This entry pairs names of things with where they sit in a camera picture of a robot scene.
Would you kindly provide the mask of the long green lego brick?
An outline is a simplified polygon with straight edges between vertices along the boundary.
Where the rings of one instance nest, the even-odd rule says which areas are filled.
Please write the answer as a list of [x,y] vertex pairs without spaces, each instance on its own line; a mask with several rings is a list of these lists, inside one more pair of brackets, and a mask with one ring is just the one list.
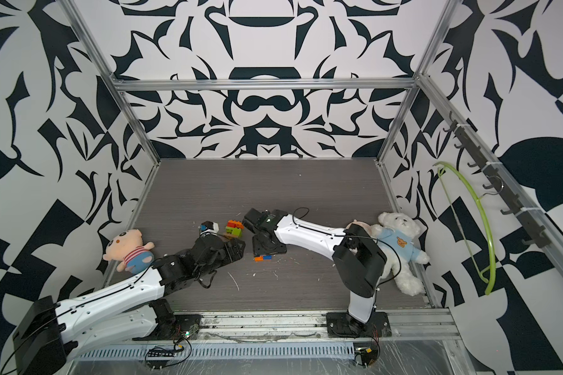
[[226,227],[226,234],[228,236],[240,238],[242,236],[242,228],[239,227]]

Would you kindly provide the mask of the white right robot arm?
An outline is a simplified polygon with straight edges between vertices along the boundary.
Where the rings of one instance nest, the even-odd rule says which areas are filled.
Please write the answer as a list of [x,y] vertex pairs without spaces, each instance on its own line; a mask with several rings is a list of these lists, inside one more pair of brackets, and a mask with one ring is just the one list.
[[324,227],[285,211],[256,209],[244,216],[242,224],[253,233],[255,257],[285,254],[292,245],[333,261],[350,291],[348,315],[359,323],[369,322],[387,257],[363,227],[356,223],[347,228]]

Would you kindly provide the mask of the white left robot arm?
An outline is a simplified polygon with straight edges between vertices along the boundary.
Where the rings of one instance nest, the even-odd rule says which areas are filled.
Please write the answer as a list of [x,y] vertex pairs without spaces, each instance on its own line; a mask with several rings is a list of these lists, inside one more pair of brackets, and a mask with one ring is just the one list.
[[13,333],[14,373],[56,373],[95,337],[91,330],[97,324],[113,328],[114,319],[129,309],[151,304],[239,261],[245,248],[241,239],[202,234],[192,248],[158,258],[141,273],[97,292],[60,302],[40,298]]

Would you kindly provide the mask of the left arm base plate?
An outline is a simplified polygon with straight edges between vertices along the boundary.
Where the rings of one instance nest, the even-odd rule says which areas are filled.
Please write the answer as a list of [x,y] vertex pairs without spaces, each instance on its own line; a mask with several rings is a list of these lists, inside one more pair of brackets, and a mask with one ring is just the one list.
[[183,338],[194,339],[200,330],[200,314],[181,314],[168,317],[146,337],[134,337],[134,342],[176,341]]

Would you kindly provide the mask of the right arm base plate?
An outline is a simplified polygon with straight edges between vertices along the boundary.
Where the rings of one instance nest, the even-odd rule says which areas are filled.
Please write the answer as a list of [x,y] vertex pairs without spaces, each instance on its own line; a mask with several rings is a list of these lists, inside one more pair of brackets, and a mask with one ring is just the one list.
[[385,312],[373,312],[367,323],[361,323],[347,312],[327,312],[325,319],[328,335],[333,338],[389,338],[393,335]]

